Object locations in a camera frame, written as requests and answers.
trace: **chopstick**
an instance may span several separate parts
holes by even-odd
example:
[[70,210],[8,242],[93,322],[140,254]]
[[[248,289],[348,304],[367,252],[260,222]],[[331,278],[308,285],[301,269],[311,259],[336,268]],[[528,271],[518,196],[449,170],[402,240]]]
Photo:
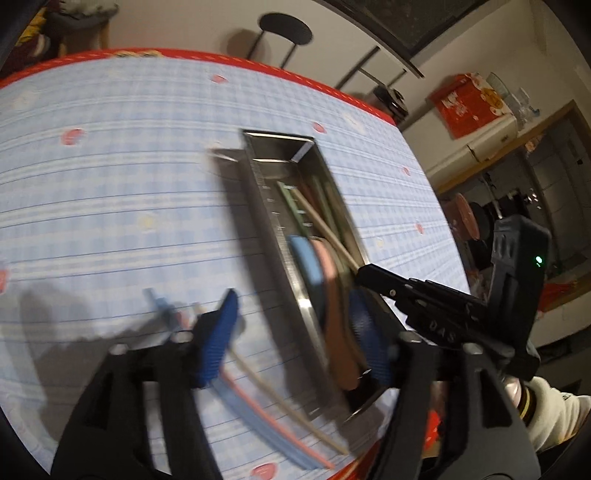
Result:
[[301,194],[297,188],[292,188],[291,194],[299,202],[301,207],[306,211],[308,216],[312,219],[314,226],[326,237],[330,244],[339,252],[339,254],[346,260],[346,263],[350,266],[354,273],[359,269],[359,264],[355,261],[349,251],[339,241],[339,238],[324,222],[322,217],[314,210],[314,207],[309,204],[308,200]]
[[245,360],[236,353],[232,346],[228,346],[228,352],[230,356],[234,358],[238,367],[243,370],[247,377],[252,380],[263,392],[265,392],[269,397],[275,400],[281,410],[283,410],[288,416],[294,419],[296,422],[300,423],[302,426],[307,428],[310,432],[316,435],[322,442],[330,445],[334,448],[337,452],[342,453],[343,455],[350,455],[350,452],[347,450],[346,447],[338,444],[335,442],[331,437],[327,434],[323,433],[321,430],[314,427],[314,425],[308,421],[300,412],[297,410],[293,410],[288,403],[281,398],[281,396],[273,390],[272,386],[270,386],[263,378],[256,373],[252,368],[248,366]]

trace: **black stool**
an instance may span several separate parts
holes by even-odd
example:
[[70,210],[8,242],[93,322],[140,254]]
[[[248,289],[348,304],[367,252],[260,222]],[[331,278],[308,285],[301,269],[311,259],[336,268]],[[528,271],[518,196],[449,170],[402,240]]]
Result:
[[252,54],[255,52],[256,47],[265,32],[274,33],[293,43],[292,48],[283,59],[283,62],[281,62],[281,69],[285,67],[298,45],[307,45],[313,38],[312,31],[309,29],[308,25],[291,15],[269,13],[259,18],[258,23],[259,27],[261,27],[261,33],[256,38],[250,52],[248,52],[248,55],[246,56],[247,60],[251,59]]

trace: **silicone utensil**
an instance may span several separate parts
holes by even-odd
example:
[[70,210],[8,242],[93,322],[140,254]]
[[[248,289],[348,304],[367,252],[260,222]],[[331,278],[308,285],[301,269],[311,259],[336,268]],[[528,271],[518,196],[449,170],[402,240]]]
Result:
[[316,318],[318,318],[320,326],[323,327],[326,304],[324,299],[324,274],[316,257],[316,252],[310,241],[303,236],[288,235],[287,241],[290,244],[295,263],[297,263],[301,276],[304,278]]
[[343,390],[354,390],[359,386],[359,368],[353,357],[347,339],[343,322],[339,316],[340,293],[337,279],[337,269],[320,240],[310,240],[320,265],[324,272],[324,290],[326,292],[326,320],[324,325],[324,339],[330,361],[330,370],[337,385]]

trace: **red object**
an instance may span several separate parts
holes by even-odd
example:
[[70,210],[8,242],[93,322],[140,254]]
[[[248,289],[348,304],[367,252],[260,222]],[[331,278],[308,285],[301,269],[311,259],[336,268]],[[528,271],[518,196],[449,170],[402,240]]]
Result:
[[80,141],[82,135],[84,135],[84,130],[81,128],[73,128],[72,130],[62,133],[61,143],[64,145],[76,145]]
[[454,138],[471,134],[504,115],[501,97],[476,74],[456,75],[451,84],[433,92],[429,99]]
[[540,303],[538,304],[538,310],[541,312],[547,312],[548,307],[555,300],[558,300],[562,295],[572,290],[576,285],[576,282],[571,283],[546,283],[540,296]]
[[329,87],[328,85],[315,82],[314,80],[310,80],[301,75],[288,72],[287,70],[281,70],[277,67],[271,67],[270,65],[264,65],[262,63],[257,63],[252,60],[229,57],[227,55],[205,53],[202,51],[175,50],[173,48],[126,48],[124,50],[120,48],[112,48],[110,50],[90,50],[82,53],[76,53],[74,55],[67,55],[65,57],[44,61],[34,65],[33,67],[29,67],[27,69],[21,70],[20,72],[13,73],[12,75],[0,82],[0,88],[4,88],[6,85],[10,85],[11,83],[16,82],[17,80],[23,79],[38,72],[43,72],[44,70],[60,67],[62,65],[70,65],[72,63],[78,63],[80,61],[108,59],[115,56],[118,52],[139,54],[149,52],[150,56],[154,56],[154,53],[156,53],[171,59],[211,61],[214,63],[222,63],[225,65],[232,65],[243,69],[266,73],[267,75],[273,75],[275,77],[279,77],[284,80],[289,80],[290,82],[299,83],[300,85],[304,85],[314,90],[318,90],[319,92],[326,93],[327,95],[338,98],[339,100],[356,106],[357,108],[360,108],[361,110],[364,110],[367,113],[371,113],[372,115],[381,118],[382,120],[391,125],[396,125],[392,117],[377,110],[377,108],[374,108],[357,98],[353,98],[351,97],[351,95],[347,95],[346,93],[335,90],[334,88]]
[[[437,428],[439,427],[441,420],[435,410],[429,411],[429,417],[427,418],[427,430],[425,432],[425,443],[423,445],[423,452],[426,452],[433,446],[433,444],[439,440],[439,433]],[[369,473],[369,469],[374,463],[374,460],[379,451],[380,442],[375,442],[371,448],[357,460],[354,460],[348,464],[345,468],[341,469],[338,473],[331,476],[328,480],[363,480]]]
[[251,471],[252,480],[271,480],[277,473],[276,463],[263,463]]
[[212,77],[212,82],[215,82],[215,83],[227,83],[228,82],[228,79],[225,78],[225,77],[222,77],[221,75],[214,75]]
[[456,239],[462,242],[480,239],[478,222],[464,195],[456,193],[453,200],[443,205],[443,213]]
[[319,134],[325,134],[326,133],[326,128],[324,128],[322,125],[320,125],[318,122],[314,122],[312,123],[312,127],[314,128],[314,130],[316,130]]
[[433,446],[433,444],[439,439],[439,424],[441,420],[439,419],[439,415],[435,410],[431,410],[429,412],[429,417],[427,419],[427,431],[425,433],[425,445],[423,446],[423,451],[429,450]]
[[8,287],[8,270],[0,270],[0,293],[4,293]]

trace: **red table edge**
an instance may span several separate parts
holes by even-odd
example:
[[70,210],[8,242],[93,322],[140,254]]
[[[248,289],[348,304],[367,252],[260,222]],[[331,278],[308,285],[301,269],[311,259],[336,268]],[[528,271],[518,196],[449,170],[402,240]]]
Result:
[[288,72],[286,70],[281,70],[270,65],[264,65],[256,61],[239,59],[237,57],[231,57],[228,55],[192,50],[177,50],[174,48],[111,48],[109,50],[89,50],[81,53],[74,53],[72,55],[58,59],[44,61],[27,69],[21,70],[20,72],[13,73],[4,80],[0,81],[0,89],[16,82],[17,80],[21,80],[36,73],[43,72],[44,70],[49,70],[63,65],[70,65],[72,63],[78,63],[81,61],[106,59],[113,56],[164,56],[171,59],[211,61],[214,63],[223,63],[226,65],[241,67],[243,69],[254,70],[256,72],[266,73],[267,75],[273,75],[284,80],[289,80],[294,83],[299,83],[300,85],[304,85],[314,90],[318,90],[319,92],[326,93],[367,113],[371,113],[372,115],[386,121],[391,125],[396,126],[396,123],[390,116],[384,112],[381,112],[377,108],[374,108],[357,98],[351,97],[351,95],[347,95],[346,93],[340,92],[332,87],[329,87],[328,85],[324,85],[320,82],[316,82],[315,80],[303,77],[297,73]]

